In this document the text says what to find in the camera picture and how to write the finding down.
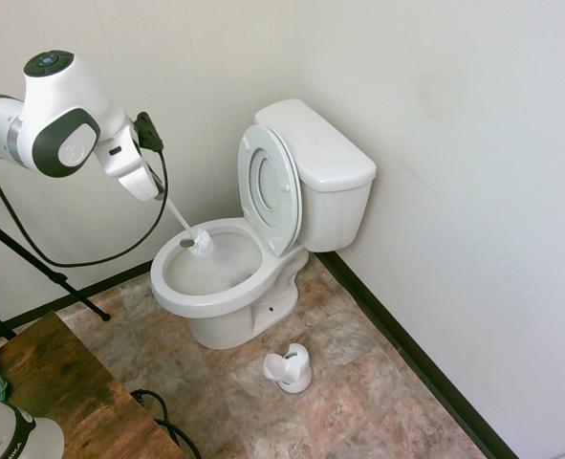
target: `white toilet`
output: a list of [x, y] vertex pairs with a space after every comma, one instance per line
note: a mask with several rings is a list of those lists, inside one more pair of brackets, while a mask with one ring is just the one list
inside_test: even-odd
[[308, 251], [336, 251], [357, 234], [376, 165], [298, 99], [259, 111], [242, 141], [243, 218], [205, 222], [214, 253], [196, 258], [173, 237], [150, 270], [157, 301], [189, 319], [196, 340], [229, 349], [287, 316]]

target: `toilet seat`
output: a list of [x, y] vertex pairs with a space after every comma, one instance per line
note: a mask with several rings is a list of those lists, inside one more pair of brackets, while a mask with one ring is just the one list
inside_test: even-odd
[[238, 153], [244, 216], [275, 256], [284, 253], [301, 229], [301, 190], [293, 156], [268, 127], [249, 127]]

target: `white wall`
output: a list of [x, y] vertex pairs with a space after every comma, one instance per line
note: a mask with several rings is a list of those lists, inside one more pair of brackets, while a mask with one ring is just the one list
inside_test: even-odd
[[[190, 224], [240, 214], [236, 155], [253, 113], [292, 95], [290, 4], [264, 0], [0, 0], [0, 94], [24, 97], [23, 66], [50, 49], [87, 61], [134, 118], [147, 111], [165, 143], [170, 197]], [[156, 155], [147, 158], [161, 170]], [[37, 244], [61, 262], [120, 251], [154, 220], [90, 159], [50, 179], [0, 161], [0, 182]], [[0, 203], [0, 227], [23, 242]], [[76, 288], [154, 257], [180, 230], [166, 215], [134, 252], [63, 270]], [[65, 291], [0, 243], [0, 317]]]
[[565, 453], [565, 2], [299, 1], [297, 94], [379, 167], [340, 255], [521, 457]]

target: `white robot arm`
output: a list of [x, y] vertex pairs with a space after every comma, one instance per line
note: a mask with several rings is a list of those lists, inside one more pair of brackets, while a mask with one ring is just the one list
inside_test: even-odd
[[163, 192], [141, 155], [134, 123], [77, 55], [42, 53], [24, 73], [24, 102], [0, 96], [0, 159], [67, 177], [95, 151], [106, 173], [141, 201]]

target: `toilet tank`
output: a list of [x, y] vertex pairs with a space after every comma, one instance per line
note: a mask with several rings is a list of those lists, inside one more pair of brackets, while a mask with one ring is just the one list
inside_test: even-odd
[[254, 116], [291, 152], [301, 182], [297, 240], [309, 251], [336, 251], [354, 241], [376, 165], [299, 99], [282, 100]]

